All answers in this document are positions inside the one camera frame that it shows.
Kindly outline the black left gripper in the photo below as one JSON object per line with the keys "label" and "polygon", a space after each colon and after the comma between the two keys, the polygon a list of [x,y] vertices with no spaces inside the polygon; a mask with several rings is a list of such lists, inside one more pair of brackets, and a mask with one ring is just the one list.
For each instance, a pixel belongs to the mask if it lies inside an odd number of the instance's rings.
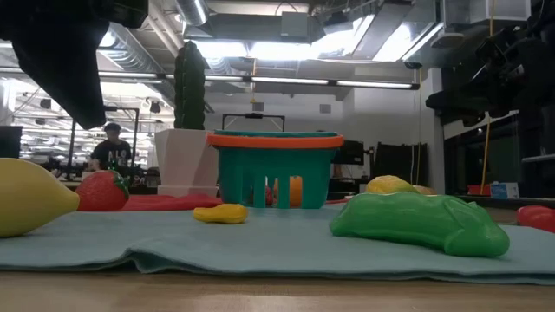
{"label": "black left gripper", "polygon": [[[0,0],[0,40],[48,26],[139,28],[148,0]],[[19,67],[82,128],[106,122],[95,45],[14,42]]]}

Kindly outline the yellow toy corn cob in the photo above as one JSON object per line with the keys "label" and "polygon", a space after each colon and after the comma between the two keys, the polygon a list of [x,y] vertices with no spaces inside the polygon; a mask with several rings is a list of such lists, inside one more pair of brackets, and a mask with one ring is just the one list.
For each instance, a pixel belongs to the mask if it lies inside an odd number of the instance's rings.
{"label": "yellow toy corn cob", "polygon": [[365,192],[378,194],[391,194],[397,192],[418,193],[411,184],[394,175],[378,176],[371,179],[366,185]]}

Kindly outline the red toy strawberry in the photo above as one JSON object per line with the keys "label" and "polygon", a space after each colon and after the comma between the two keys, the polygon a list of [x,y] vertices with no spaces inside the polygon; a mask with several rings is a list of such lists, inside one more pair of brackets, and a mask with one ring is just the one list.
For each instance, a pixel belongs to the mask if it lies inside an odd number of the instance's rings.
{"label": "red toy strawberry", "polygon": [[129,200],[127,180],[112,170],[87,176],[76,188],[79,211],[118,211]]}

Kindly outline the yellow toy lemon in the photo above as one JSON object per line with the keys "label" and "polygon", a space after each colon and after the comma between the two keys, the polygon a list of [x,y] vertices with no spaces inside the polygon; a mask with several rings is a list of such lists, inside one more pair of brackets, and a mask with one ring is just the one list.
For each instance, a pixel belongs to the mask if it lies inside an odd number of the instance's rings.
{"label": "yellow toy lemon", "polygon": [[43,167],[0,158],[0,238],[17,237],[77,210],[77,193]]}

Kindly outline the small red toy pepper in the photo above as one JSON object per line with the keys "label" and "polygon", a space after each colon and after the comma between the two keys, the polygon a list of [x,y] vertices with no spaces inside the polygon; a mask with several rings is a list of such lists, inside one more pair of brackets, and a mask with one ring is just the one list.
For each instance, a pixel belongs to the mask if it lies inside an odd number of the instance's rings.
{"label": "small red toy pepper", "polygon": [[555,233],[555,209],[541,205],[527,205],[517,210],[519,225]]}

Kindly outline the toy orange with leaf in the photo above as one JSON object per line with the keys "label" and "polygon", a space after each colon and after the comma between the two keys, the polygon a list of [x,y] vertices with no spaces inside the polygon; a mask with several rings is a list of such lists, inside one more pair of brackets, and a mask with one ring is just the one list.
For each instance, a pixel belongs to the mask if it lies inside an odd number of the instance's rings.
{"label": "toy orange with leaf", "polygon": [[[290,208],[298,208],[302,204],[303,180],[300,176],[290,176],[289,203]],[[273,186],[274,204],[279,203],[279,179],[275,179]]]}

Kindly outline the blue and white box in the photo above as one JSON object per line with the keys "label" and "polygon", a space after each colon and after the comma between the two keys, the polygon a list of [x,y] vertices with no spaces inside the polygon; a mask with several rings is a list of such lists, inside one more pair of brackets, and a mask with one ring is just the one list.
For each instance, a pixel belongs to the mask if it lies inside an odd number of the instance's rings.
{"label": "blue and white box", "polygon": [[517,199],[519,198],[519,184],[517,182],[493,182],[490,186],[492,198]]}

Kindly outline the tall green cactus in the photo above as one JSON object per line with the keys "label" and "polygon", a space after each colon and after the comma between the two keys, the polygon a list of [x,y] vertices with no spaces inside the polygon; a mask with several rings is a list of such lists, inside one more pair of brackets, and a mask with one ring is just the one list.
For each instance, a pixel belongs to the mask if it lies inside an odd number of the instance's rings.
{"label": "tall green cactus", "polygon": [[194,42],[186,42],[175,59],[174,123],[179,129],[204,130],[205,61]]}

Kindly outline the white angular planter pot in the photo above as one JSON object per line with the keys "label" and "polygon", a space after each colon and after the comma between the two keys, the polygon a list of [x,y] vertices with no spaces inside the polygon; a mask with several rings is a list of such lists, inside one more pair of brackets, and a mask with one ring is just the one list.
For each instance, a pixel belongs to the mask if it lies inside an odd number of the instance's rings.
{"label": "white angular planter pot", "polygon": [[160,185],[217,186],[216,149],[206,130],[167,129],[155,134]]}

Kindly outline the red cloth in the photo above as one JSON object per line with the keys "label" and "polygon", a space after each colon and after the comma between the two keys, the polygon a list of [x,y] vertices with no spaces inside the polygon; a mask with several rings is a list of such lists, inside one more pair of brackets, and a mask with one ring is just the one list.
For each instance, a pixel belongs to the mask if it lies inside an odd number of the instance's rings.
{"label": "red cloth", "polygon": [[220,198],[205,194],[182,197],[168,195],[132,195],[121,211],[190,211],[195,208],[212,208],[221,205]]}

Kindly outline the white planter saucer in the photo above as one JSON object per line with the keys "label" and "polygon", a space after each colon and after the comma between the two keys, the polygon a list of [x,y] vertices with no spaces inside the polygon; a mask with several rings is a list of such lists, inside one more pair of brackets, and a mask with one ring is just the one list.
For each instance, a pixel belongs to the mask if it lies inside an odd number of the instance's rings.
{"label": "white planter saucer", "polygon": [[157,193],[174,197],[187,195],[208,195],[215,197],[219,189],[217,186],[195,186],[195,185],[159,185]]}

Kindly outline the long ceiling light bar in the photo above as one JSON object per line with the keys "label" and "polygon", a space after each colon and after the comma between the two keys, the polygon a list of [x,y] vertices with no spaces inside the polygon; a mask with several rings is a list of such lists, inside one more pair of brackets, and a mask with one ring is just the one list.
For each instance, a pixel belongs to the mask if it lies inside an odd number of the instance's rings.
{"label": "long ceiling light bar", "polygon": [[[100,71],[101,78],[116,79],[139,79],[139,80],[173,80],[174,75],[162,73],[137,73],[137,72],[113,72]],[[331,79],[311,79],[311,78],[289,78],[289,77],[269,77],[269,76],[240,76],[240,75],[206,75],[206,81],[216,82],[244,82],[244,83],[279,83],[294,85],[310,85],[325,87],[346,87],[346,88],[380,88],[380,89],[400,89],[418,90],[419,83],[392,82],[392,81],[342,81]]]}

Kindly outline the small yellow toy banana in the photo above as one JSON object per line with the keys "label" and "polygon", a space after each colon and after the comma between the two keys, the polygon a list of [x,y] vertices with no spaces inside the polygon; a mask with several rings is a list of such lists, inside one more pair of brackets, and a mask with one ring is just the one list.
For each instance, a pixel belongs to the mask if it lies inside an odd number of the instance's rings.
{"label": "small yellow toy banana", "polygon": [[248,209],[239,204],[222,204],[211,208],[197,207],[193,217],[205,223],[241,224],[248,218]]}

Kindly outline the silver ventilation duct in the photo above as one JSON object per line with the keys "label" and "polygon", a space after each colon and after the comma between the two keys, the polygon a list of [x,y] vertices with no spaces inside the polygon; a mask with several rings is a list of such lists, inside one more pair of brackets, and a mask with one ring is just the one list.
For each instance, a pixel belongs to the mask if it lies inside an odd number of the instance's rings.
{"label": "silver ventilation duct", "polygon": [[187,25],[200,26],[207,22],[209,8],[206,0],[175,0],[178,12]]}

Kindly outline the black rig crossbar frame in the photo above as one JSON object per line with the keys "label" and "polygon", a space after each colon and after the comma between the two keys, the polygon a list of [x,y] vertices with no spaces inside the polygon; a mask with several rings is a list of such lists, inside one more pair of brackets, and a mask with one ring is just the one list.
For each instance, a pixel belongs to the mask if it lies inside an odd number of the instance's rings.
{"label": "black rig crossbar frame", "polygon": [[250,132],[284,132],[285,121],[284,115],[261,113],[223,114],[221,129]]}

